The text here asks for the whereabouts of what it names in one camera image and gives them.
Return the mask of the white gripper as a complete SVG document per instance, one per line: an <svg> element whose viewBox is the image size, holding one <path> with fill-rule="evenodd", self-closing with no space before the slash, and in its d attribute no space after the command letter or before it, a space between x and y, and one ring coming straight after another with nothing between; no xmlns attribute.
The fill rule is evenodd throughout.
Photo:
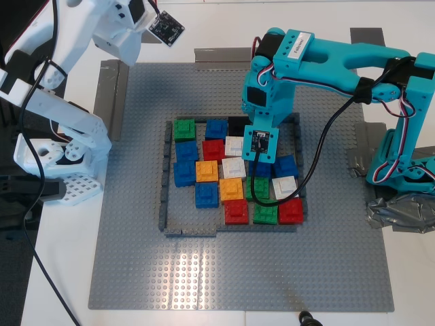
<svg viewBox="0 0 435 326"><path fill-rule="evenodd" d="M113 1L94 30L93 41L100 50L133 66L141 50L141 35L147 24L147 1Z"/></svg>

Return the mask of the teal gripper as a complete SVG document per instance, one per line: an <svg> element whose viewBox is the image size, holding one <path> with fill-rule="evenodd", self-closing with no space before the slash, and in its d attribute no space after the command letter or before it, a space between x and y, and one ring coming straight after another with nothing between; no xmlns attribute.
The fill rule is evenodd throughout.
<svg viewBox="0 0 435 326"><path fill-rule="evenodd" d="M292 113L295 91L295 85L289 81L272 79L265 86L259 86L246 77L241 95L242 112L252 122L260 117L276 128Z"/></svg>

